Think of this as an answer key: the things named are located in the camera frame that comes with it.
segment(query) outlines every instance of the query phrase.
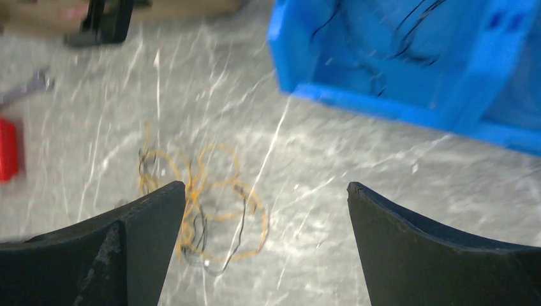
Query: wire bundle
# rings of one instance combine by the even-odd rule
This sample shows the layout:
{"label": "wire bundle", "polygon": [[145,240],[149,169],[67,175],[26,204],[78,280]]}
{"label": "wire bundle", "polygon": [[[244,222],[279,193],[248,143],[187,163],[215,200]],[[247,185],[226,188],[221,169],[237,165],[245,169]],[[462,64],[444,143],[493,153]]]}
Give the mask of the wire bundle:
{"label": "wire bundle", "polygon": [[[398,43],[397,51],[393,54],[386,54],[385,52],[382,52],[380,50],[368,50],[367,43],[363,41],[360,37],[361,35],[354,34],[353,29],[351,27],[350,18],[348,16],[347,10],[344,8],[345,0],[336,0],[334,3],[334,8],[332,11],[332,15],[327,19],[320,27],[318,27],[311,36],[310,44],[312,44],[313,40],[315,39],[315,36],[325,27],[327,27],[337,16],[342,16],[343,19],[343,27],[344,31],[347,36],[353,38],[350,40],[347,40],[346,44],[348,45],[350,51],[352,53],[357,53],[357,50],[360,48],[363,50],[365,54],[363,54],[362,57],[365,57],[368,55],[369,57],[373,57],[380,61],[390,61],[394,59],[398,59],[400,57],[403,57],[408,62],[414,62],[416,64],[419,64],[421,66],[430,66],[434,64],[438,60],[438,56],[426,56],[426,55],[418,55],[415,52],[411,51],[411,46],[413,45],[413,42],[415,41],[415,35],[420,27],[420,25],[425,21],[425,19],[430,16],[430,14],[437,9],[440,5],[445,3],[447,0],[436,0],[433,4],[428,6],[423,13],[417,18],[414,25],[411,27],[411,29],[402,37],[400,42]],[[396,28],[393,31],[393,40],[396,40],[399,36],[400,30],[403,28],[405,22],[426,2],[426,0],[420,0],[419,4],[416,5],[405,17],[400,21],[400,23],[396,26]],[[384,75],[376,68],[374,65],[367,63],[366,60],[362,59],[360,60],[360,64],[355,64],[352,67],[349,67],[349,69],[361,69],[372,75],[371,79],[371,89],[370,94],[379,97],[381,96],[386,89],[386,81],[384,79]]]}
{"label": "wire bundle", "polygon": [[[139,190],[141,196],[155,191],[159,187],[165,185],[163,182],[159,182],[153,172],[149,170],[149,164],[154,163],[157,158],[167,161],[170,169],[175,175],[175,179],[181,180],[181,172],[173,157],[167,154],[167,152],[164,150],[149,150],[148,146],[150,135],[151,127],[148,124],[145,143],[143,149],[139,153],[140,162],[138,172]],[[206,154],[214,152],[215,150],[220,150],[231,155],[235,173],[227,180],[209,183],[207,182],[207,170],[204,166],[203,160]],[[239,180],[241,166],[234,150],[226,145],[208,146],[199,155],[197,173],[195,173],[192,169],[191,161],[186,155],[179,153],[178,158],[186,164],[186,169],[188,171],[188,183],[186,184],[186,209],[184,211],[184,216],[182,217],[179,241],[175,248],[179,260],[182,258],[182,256],[184,256],[189,264],[194,265],[195,263],[191,258],[193,256],[199,256],[204,260],[203,268],[205,271],[213,276],[218,276],[226,270],[229,262],[248,258],[258,254],[262,250],[265,239],[267,238],[269,220],[265,212],[265,208],[261,205],[258,196],[253,191],[252,187],[249,184]],[[225,215],[205,214],[200,203],[200,197],[203,193],[215,187],[231,187],[235,194],[241,198],[243,202],[243,209],[241,211],[232,212]],[[244,230],[246,216],[248,214],[255,215],[257,212],[261,214],[262,221],[262,231],[259,245],[252,251],[236,254],[241,246],[242,232]],[[241,218],[241,228],[235,247],[229,252],[228,256],[224,258],[210,255],[205,250],[208,240],[207,223],[209,221],[223,222],[237,217]],[[209,262],[223,263],[223,267],[220,271],[212,271],[208,267]]]}

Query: black plastic part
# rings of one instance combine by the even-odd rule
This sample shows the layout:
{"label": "black plastic part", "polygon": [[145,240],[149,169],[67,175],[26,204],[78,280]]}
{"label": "black plastic part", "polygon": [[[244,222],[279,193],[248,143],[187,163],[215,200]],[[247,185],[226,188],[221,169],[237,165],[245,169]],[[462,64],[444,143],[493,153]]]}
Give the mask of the black plastic part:
{"label": "black plastic part", "polygon": [[21,243],[0,244],[0,305],[155,306],[186,202],[184,184]]}
{"label": "black plastic part", "polygon": [[541,305],[541,249],[472,235],[360,183],[348,204],[372,306]]}
{"label": "black plastic part", "polygon": [[149,0],[134,0],[133,3],[133,9],[141,9],[141,8],[150,8],[152,6],[152,2]]}
{"label": "black plastic part", "polygon": [[88,14],[80,32],[65,37],[65,44],[73,48],[115,45],[128,36],[134,0],[118,0],[105,9],[105,0],[90,0]]}

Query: blue crate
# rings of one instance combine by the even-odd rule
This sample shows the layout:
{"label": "blue crate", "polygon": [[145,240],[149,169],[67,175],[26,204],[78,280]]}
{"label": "blue crate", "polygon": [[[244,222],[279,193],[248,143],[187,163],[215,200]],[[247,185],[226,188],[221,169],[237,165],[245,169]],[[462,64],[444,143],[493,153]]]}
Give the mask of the blue crate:
{"label": "blue crate", "polygon": [[[276,0],[267,38],[282,91],[535,152],[541,102],[526,106],[516,79],[522,65],[533,69],[539,48],[511,76],[522,46],[541,41],[538,2]],[[504,116],[510,109],[511,119]],[[524,114],[532,116],[529,126]]]}

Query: wrench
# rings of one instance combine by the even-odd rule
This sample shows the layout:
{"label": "wrench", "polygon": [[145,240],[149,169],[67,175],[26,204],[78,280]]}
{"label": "wrench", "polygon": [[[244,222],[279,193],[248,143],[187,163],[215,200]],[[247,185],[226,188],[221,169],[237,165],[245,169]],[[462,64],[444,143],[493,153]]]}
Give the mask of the wrench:
{"label": "wrench", "polygon": [[47,77],[47,71],[48,68],[39,69],[26,84],[16,86],[7,92],[2,92],[0,106],[19,100],[27,94],[51,90],[54,86],[54,80]]}

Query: marble floor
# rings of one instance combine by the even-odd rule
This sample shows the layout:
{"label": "marble floor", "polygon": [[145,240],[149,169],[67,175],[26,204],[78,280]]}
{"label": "marble floor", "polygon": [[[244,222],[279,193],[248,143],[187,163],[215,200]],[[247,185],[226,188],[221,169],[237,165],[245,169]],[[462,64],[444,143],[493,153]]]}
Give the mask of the marble floor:
{"label": "marble floor", "polygon": [[[271,228],[259,255],[220,277],[173,256],[160,305],[368,306],[350,181],[461,230],[541,246],[541,160],[286,97],[265,44],[271,9],[259,0],[234,18],[135,25],[122,48],[0,38],[0,89],[44,64],[57,80],[53,92],[2,113],[22,121],[26,158],[24,175],[0,188],[0,240],[134,200],[148,120],[153,144],[171,153],[233,146]],[[213,154],[207,168],[218,180],[230,161]],[[230,209],[228,196],[220,191],[218,210]],[[215,225],[216,254],[237,226]],[[246,233],[242,247],[256,247],[258,236]]]}

